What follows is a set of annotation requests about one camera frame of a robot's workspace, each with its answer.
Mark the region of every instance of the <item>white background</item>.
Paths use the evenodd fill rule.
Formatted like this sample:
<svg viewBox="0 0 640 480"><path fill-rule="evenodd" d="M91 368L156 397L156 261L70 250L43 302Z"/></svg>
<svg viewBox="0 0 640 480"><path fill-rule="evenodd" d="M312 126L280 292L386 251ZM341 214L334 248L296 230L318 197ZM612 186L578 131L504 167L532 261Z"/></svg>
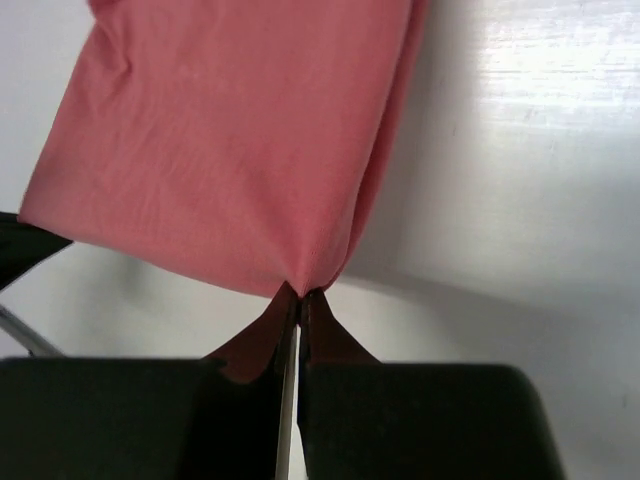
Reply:
<svg viewBox="0 0 640 480"><path fill-rule="evenodd" d="M1 210L90 25L81 0L0 2ZM640 478L639 152L640 2L434 1L334 312L383 359L519 366L569 478ZM266 304L88 246L0 301L68 353L119 356L202 355Z"/></svg>

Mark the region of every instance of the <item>pink fabric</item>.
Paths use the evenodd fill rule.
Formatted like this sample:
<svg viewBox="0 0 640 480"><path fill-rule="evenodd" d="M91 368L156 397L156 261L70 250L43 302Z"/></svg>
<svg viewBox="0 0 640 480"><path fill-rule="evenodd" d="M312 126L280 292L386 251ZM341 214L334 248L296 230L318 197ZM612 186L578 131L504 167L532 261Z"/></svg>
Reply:
<svg viewBox="0 0 640 480"><path fill-rule="evenodd" d="M20 219L226 288L333 282L426 0L93 0Z"/></svg>

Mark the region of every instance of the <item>white wall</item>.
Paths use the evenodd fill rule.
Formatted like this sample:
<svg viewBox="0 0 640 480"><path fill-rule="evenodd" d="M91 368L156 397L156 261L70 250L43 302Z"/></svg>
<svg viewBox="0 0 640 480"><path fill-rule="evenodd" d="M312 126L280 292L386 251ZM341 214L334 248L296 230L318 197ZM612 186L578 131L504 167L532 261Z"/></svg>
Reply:
<svg viewBox="0 0 640 480"><path fill-rule="evenodd" d="M0 359L5 357L23 357L27 350L5 332L0 331Z"/></svg>
<svg viewBox="0 0 640 480"><path fill-rule="evenodd" d="M90 22L81 0L0 3L2 210ZM388 181L329 292L383 359L521 367L572 479L640 477L639 127L635 0L434 1ZM165 356L266 303L88 246L0 302L69 353Z"/></svg>

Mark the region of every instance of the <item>metal rod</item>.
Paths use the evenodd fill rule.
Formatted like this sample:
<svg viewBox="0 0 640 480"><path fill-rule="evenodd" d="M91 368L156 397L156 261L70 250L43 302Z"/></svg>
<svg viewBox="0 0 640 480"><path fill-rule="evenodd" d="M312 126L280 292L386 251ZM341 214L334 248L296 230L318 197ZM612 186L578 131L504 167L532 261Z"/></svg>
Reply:
<svg viewBox="0 0 640 480"><path fill-rule="evenodd" d="M64 357L58 348L2 305L0 305L0 328L35 357Z"/></svg>
<svg viewBox="0 0 640 480"><path fill-rule="evenodd" d="M284 385L282 387L282 403L280 407L280 432L278 435L278 453L276 457L276 480L289 478L289 456L291 454L291 427L295 411L294 396L296 382L296 361L298 352L298 328L294 327L291 336L291 348L285 367Z"/></svg>

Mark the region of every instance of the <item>metal bar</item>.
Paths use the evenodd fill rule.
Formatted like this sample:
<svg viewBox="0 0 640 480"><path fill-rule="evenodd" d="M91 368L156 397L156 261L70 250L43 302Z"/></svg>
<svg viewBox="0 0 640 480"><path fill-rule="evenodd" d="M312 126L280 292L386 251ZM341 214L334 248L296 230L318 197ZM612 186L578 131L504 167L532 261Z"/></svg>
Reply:
<svg viewBox="0 0 640 480"><path fill-rule="evenodd" d="M2 305L0 305L0 328L35 357L64 357L58 348Z"/></svg>
<svg viewBox="0 0 640 480"><path fill-rule="evenodd" d="M282 387L282 404L280 410L280 433L276 460L276 480L289 478L289 456L291 454L291 427L293 426L294 396L296 382L296 356L298 352L298 328L291 336L289 359L285 367L284 385Z"/></svg>

